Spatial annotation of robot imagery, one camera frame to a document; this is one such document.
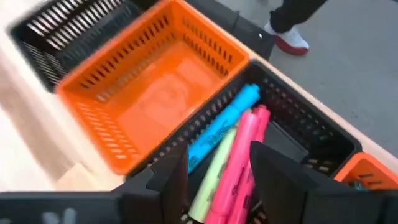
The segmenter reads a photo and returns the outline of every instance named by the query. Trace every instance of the person's foot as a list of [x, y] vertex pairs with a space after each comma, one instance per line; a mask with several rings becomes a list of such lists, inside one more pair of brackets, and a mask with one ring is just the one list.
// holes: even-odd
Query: person's foot
[[276, 45], [288, 54], [305, 55], [310, 50], [309, 44], [303, 39], [303, 37], [301, 37], [296, 27], [293, 27], [291, 30], [284, 32], [283, 34], [278, 34], [273, 30], [268, 22], [264, 26], [264, 30], [269, 34], [274, 35]]

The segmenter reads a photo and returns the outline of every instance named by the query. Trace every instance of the blue highlighter cap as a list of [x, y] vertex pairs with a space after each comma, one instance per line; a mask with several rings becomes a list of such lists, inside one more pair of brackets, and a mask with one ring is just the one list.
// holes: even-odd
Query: blue highlighter cap
[[256, 84], [244, 85], [242, 90], [236, 95], [231, 102], [240, 112], [244, 112], [250, 108], [257, 100], [260, 99], [260, 88]]

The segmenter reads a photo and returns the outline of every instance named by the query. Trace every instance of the black pants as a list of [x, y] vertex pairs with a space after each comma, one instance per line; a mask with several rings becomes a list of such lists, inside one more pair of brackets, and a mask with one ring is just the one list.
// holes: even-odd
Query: black pants
[[284, 0], [281, 7], [270, 12], [270, 23], [277, 33], [289, 31], [314, 14], [326, 0]]

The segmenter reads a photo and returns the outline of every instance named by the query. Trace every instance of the gray floor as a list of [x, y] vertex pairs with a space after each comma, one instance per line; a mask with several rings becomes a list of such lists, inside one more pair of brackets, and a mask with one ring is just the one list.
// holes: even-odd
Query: gray floor
[[[281, 0], [220, 0], [264, 26]], [[398, 3], [329, 0], [299, 26], [305, 57], [274, 47], [271, 63], [398, 157]]]

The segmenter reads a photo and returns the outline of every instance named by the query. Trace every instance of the red shoe sole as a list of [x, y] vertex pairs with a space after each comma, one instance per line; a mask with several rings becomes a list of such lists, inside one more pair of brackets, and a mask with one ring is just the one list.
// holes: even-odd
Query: red shoe sole
[[287, 42], [282, 40], [282, 38], [275, 36], [275, 44], [278, 46], [282, 51], [295, 55], [295, 56], [302, 56], [305, 55], [309, 49], [305, 47], [292, 47]]

